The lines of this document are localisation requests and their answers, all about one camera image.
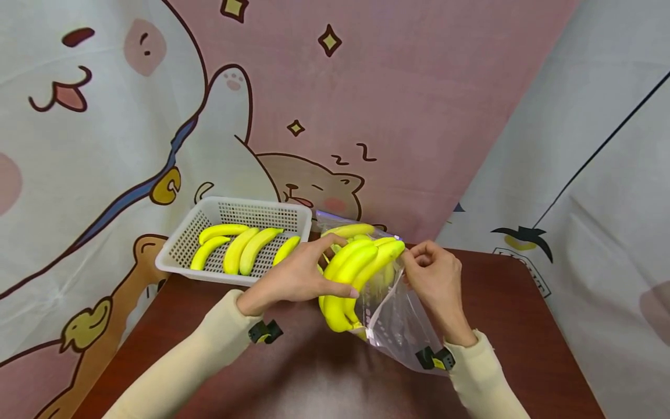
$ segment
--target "basket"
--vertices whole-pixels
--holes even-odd
[[[250,276],[224,274],[223,255],[232,241],[212,252],[204,270],[191,270],[191,259],[200,246],[198,244],[200,232],[207,227],[227,223],[244,224],[260,229],[277,227],[284,229],[284,232],[262,248]],[[311,227],[312,210],[306,206],[208,196],[189,211],[165,242],[156,257],[156,267],[161,271],[173,272],[193,280],[251,286],[272,267],[275,253],[285,241],[296,235],[300,236],[300,241],[307,241]]]

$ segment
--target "wooden table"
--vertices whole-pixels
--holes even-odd
[[[534,419],[603,418],[529,272],[511,257],[454,252],[463,303]],[[230,286],[172,276],[75,418],[100,418],[152,363],[187,337]],[[315,302],[265,315],[284,335],[251,345],[207,381],[178,418],[467,418],[448,379],[416,373],[349,333],[331,332]]]

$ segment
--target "wrist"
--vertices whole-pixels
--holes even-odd
[[[472,331],[463,310],[443,311],[436,314],[444,340],[452,345],[465,348],[477,344],[477,336]]]
[[[243,316],[261,316],[273,301],[260,287],[252,286],[237,298],[237,309]]]

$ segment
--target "beige sleeve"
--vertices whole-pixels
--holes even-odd
[[[529,419],[488,338],[480,331],[474,334],[479,341],[472,347],[444,344],[456,361],[450,377],[461,403],[473,419]]]
[[[104,419],[169,418],[205,380],[232,363],[249,346],[249,329],[261,320],[240,313],[241,294],[226,294],[189,337],[128,387]]]

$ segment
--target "yellow star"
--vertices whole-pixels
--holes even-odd
[[[221,14],[244,23],[245,10],[247,10],[248,5],[249,0],[223,0],[223,3],[221,3]]]
[[[331,57],[340,45],[342,45],[342,40],[335,34],[330,24],[326,26],[324,34],[319,37],[319,45],[321,45],[328,57]]]
[[[287,126],[287,128],[289,129],[289,131],[291,131],[294,137],[299,136],[301,132],[305,131],[305,127],[300,125],[300,121],[298,121],[297,119],[292,123],[290,123]]]

